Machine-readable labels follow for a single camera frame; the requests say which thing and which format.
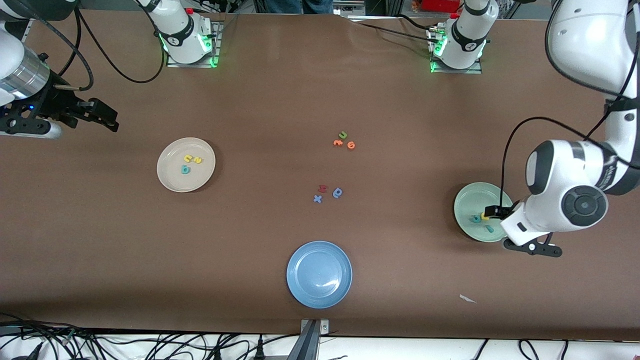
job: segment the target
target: plate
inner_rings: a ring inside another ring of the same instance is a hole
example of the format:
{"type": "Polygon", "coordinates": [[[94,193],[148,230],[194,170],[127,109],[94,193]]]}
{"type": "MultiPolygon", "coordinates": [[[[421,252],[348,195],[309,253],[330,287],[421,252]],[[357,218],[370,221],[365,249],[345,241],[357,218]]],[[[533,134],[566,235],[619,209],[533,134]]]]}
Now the plate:
{"type": "Polygon", "coordinates": [[[326,309],[339,303],[351,287],[351,262],[338,246],[327,241],[302,245],[291,256],[287,284],[304,306],[326,309]]]}
{"type": "Polygon", "coordinates": [[[158,179],[165,188],[173,192],[192,192],[198,189],[213,175],[216,168],[216,155],[211,146],[198,138],[181,138],[169,144],[160,157],[156,167],[158,179]],[[193,160],[188,163],[184,157],[200,158],[197,164],[193,160]],[[182,166],[188,167],[188,174],[182,173],[182,166]]]}
{"type": "MultiPolygon", "coordinates": [[[[488,183],[472,183],[462,188],[453,203],[453,212],[462,231],[473,239],[486,243],[505,238],[507,234],[500,226],[500,219],[483,220],[478,224],[471,221],[474,215],[480,216],[485,207],[498,205],[500,202],[499,194],[500,188],[488,183]],[[487,225],[493,228],[493,233],[487,230],[487,225]]],[[[502,205],[513,205],[509,196],[504,192],[503,194],[502,205]]]]}

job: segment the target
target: blue plate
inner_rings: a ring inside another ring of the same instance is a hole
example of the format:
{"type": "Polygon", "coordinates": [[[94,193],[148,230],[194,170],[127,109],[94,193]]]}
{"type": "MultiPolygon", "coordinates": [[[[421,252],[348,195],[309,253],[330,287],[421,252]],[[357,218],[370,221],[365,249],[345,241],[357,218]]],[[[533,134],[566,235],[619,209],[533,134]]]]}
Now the blue plate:
{"type": "Polygon", "coordinates": [[[314,309],[326,309],[344,299],[352,276],[347,254],[327,241],[302,245],[287,266],[289,290],[304,306],[314,309]]]}

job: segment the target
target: white floor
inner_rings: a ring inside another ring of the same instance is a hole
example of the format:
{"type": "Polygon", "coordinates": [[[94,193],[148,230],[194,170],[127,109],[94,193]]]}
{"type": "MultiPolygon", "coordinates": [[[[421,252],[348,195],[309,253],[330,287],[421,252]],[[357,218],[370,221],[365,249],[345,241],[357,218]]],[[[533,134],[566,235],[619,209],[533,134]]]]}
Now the white floor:
{"type": "MultiPolygon", "coordinates": [[[[184,336],[177,341],[192,338],[193,335],[184,336]]],[[[275,336],[265,336],[264,340],[275,336]]],[[[135,339],[156,340],[157,335],[127,335],[108,336],[114,341],[129,341],[135,339]]],[[[209,346],[215,344],[218,336],[207,335],[206,343],[209,346]]],[[[255,346],[257,335],[243,335],[233,341],[248,340],[251,346],[255,346]]],[[[285,338],[274,341],[264,347],[267,356],[287,355],[293,347],[297,337],[285,338]]],[[[0,338],[0,346],[8,339],[0,338]]],[[[457,339],[396,339],[396,338],[340,338],[326,337],[321,339],[318,360],[335,360],[346,356],[346,360],[372,360],[372,359],[429,359],[429,360],[470,360],[476,356],[476,352],[482,340],[457,340],[457,339]]],[[[11,360],[18,356],[27,356],[40,343],[38,339],[16,340],[0,350],[0,360],[11,360]]],[[[119,360],[143,360],[152,350],[154,343],[133,343],[131,345],[112,345],[107,341],[100,344],[119,360]]],[[[191,343],[192,345],[204,345],[201,339],[191,343]]],[[[564,347],[563,341],[532,341],[540,360],[560,360],[564,347]]],[[[163,359],[171,354],[178,345],[169,345],[162,349],[156,359],[163,359]]],[[[527,355],[534,359],[533,354],[525,345],[527,355]]],[[[238,344],[222,351],[223,360],[236,360],[246,352],[246,343],[238,344]]],[[[91,359],[87,348],[83,349],[85,358],[91,359]]],[[[186,348],[196,360],[205,355],[202,350],[186,348]]],[[[566,353],[566,360],[633,360],[636,354],[640,354],[638,343],[614,343],[594,341],[571,341],[566,353]]],[[[60,360],[67,360],[69,356],[63,351],[60,360]]],[[[174,360],[191,360],[189,354],[181,354],[172,357],[174,360]]],[[[480,359],[484,360],[512,360],[525,357],[518,350],[517,340],[491,340],[484,348],[480,359]]],[[[55,360],[51,346],[45,342],[38,360],[55,360]]]]}

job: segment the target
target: green plate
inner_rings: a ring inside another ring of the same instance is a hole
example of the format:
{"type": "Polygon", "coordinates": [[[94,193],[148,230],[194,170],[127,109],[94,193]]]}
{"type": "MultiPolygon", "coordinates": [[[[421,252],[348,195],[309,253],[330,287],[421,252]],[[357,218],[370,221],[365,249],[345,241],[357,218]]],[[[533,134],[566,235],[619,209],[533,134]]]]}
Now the green plate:
{"type": "MultiPolygon", "coordinates": [[[[462,188],[453,203],[453,212],[462,231],[473,239],[485,243],[505,238],[507,234],[500,227],[499,219],[483,220],[478,224],[472,221],[474,215],[479,216],[485,207],[497,205],[500,201],[499,194],[500,188],[488,183],[472,183],[462,188]],[[493,228],[493,233],[487,230],[487,225],[493,228]]],[[[504,192],[503,194],[502,205],[513,205],[509,196],[504,192]]]]}

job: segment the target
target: white paper scrap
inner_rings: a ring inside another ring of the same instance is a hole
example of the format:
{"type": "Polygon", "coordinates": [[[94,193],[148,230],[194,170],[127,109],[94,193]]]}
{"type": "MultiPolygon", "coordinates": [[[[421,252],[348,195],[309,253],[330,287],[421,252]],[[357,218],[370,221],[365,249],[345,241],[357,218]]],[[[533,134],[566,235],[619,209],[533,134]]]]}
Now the white paper scrap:
{"type": "Polygon", "coordinates": [[[466,301],[466,302],[473,302],[474,304],[477,304],[477,302],[475,302],[475,301],[471,300],[470,298],[468,298],[468,297],[466,297],[466,296],[464,296],[464,295],[462,295],[462,294],[460,294],[460,298],[461,298],[462,300],[466,301]]]}

